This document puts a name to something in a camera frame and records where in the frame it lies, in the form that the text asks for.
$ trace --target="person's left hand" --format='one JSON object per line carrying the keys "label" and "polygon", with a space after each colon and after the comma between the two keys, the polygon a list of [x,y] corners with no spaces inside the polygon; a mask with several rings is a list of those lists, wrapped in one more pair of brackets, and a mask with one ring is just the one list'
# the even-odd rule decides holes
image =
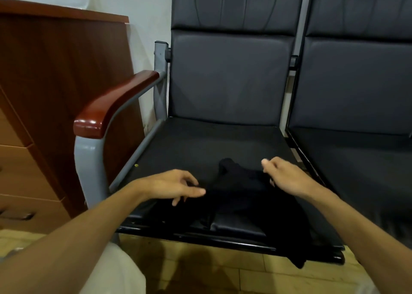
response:
{"label": "person's left hand", "polygon": [[127,187],[137,187],[145,194],[145,199],[151,198],[173,198],[172,205],[176,206],[181,197],[198,198],[205,195],[206,190],[188,186],[191,182],[195,186],[199,184],[190,172],[173,169],[161,174],[136,179]]}

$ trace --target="black bracket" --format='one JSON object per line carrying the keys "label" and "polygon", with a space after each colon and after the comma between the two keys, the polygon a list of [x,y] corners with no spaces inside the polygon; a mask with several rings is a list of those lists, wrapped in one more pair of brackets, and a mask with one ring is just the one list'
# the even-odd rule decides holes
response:
{"label": "black bracket", "polygon": [[297,70],[298,67],[299,67],[299,56],[298,55],[292,55],[291,63],[289,64],[289,69],[290,70]]}
{"label": "black bracket", "polygon": [[172,59],[172,49],[171,48],[167,48],[164,54],[164,59],[166,60],[166,62],[170,62],[170,60]]}

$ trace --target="cabinet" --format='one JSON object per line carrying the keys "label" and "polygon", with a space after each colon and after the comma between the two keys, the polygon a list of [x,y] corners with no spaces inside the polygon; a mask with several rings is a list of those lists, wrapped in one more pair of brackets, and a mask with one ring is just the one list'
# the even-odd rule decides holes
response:
{"label": "cabinet", "polygon": [[[86,209],[73,121],[133,75],[128,18],[0,0],[0,226],[48,233]],[[144,138],[138,103],[105,144],[110,183]]]}

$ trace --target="drawer front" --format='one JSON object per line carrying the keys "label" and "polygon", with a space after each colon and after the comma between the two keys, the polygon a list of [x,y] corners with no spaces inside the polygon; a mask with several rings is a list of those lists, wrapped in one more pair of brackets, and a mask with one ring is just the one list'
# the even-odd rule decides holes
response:
{"label": "drawer front", "polygon": [[59,201],[28,148],[0,146],[0,194]]}
{"label": "drawer front", "polygon": [[50,233],[70,220],[62,202],[0,195],[0,226],[4,229]]}
{"label": "drawer front", "polygon": [[24,146],[0,109],[0,145]]}

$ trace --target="armrest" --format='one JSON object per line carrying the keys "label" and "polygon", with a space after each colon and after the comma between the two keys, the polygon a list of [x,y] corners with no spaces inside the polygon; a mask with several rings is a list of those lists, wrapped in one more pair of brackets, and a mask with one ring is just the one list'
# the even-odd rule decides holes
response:
{"label": "armrest", "polygon": [[109,89],[91,101],[76,117],[75,135],[83,138],[102,139],[116,112],[149,85],[159,81],[161,75],[152,70],[142,70],[129,80]]}

